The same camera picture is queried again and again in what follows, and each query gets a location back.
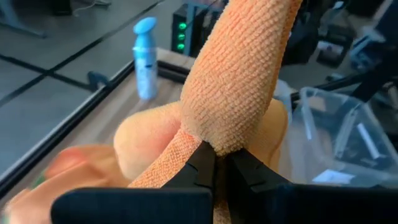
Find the wooden table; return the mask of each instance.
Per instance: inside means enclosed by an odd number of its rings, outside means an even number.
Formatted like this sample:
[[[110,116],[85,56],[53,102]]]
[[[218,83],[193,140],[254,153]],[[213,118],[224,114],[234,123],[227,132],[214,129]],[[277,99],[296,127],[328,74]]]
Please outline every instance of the wooden table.
[[[158,49],[158,60],[179,67],[191,69],[194,58]],[[128,116],[149,108],[155,108],[179,100],[182,84],[158,78],[159,92],[155,99],[142,101],[136,90],[134,72],[118,85],[79,125],[71,131],[38,165],[36,165],[4,198],[0,198],[0,208],[15,194],[30,185],[48,166],[50,161],[62,150],[82,144],[113,144],[113,136],[119,124]],[[79,113],[96,94],[94,93],[62,123],[67,123],[73,114]]]

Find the clear plastic bin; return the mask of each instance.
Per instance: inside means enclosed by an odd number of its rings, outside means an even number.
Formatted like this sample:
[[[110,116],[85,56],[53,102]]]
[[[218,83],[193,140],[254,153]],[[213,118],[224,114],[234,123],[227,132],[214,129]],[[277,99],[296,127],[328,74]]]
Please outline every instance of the clear plastic bin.
[[[398,155],[367,104],[309,87],[300,97],[287,134],[293,182],[398,186]]]

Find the textured fabric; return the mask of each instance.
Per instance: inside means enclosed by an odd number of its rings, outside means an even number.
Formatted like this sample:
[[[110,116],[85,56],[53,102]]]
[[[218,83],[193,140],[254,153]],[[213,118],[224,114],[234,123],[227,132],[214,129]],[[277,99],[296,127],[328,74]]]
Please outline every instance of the textured fabric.
[[[126,178],[134,180],[159,157],[180,128],[180,111],[180,103],[175,102],[136,113],[121,123],[114,148]]]
[[[201,140],[180,129],[165,151],[129,187],[159,188],[178,173]]]
[[[219,156],[246,147],[268,108],[299,2],[231,1],[196,59],[181,95],[182,127]]]

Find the black electronic device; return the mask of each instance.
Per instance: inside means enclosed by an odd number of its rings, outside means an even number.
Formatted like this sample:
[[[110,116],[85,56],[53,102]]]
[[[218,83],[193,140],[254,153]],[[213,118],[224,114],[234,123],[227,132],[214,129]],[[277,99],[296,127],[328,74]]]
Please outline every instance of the black electronic device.
[[[185,39],[187,35],[185,30],[188,26],[192,26],[192,38],[190,40],[190,56],[196,57],[195,52],[197,49],[203,47],[203,41],[201,41],[203,32],[203,21],[206,16],[206,11],[200,11],[196,14],[195,19],[192,23],[187,23],[187,5],[183,4],[179,9],[173,13],[172,23],[172,46],[171,50],[176,53],[183,54],[185,50]]]

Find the peach cloth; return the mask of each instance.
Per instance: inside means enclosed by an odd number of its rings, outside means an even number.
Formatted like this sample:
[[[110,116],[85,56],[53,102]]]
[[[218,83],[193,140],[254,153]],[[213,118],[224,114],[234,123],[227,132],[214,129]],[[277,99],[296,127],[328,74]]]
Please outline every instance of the peach cloth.
[[[184,84],[181,129],[130,187],[163,186],[201,140],[219,156],[249,146],[271,102],[300,4],[301,0],[230,1]]]

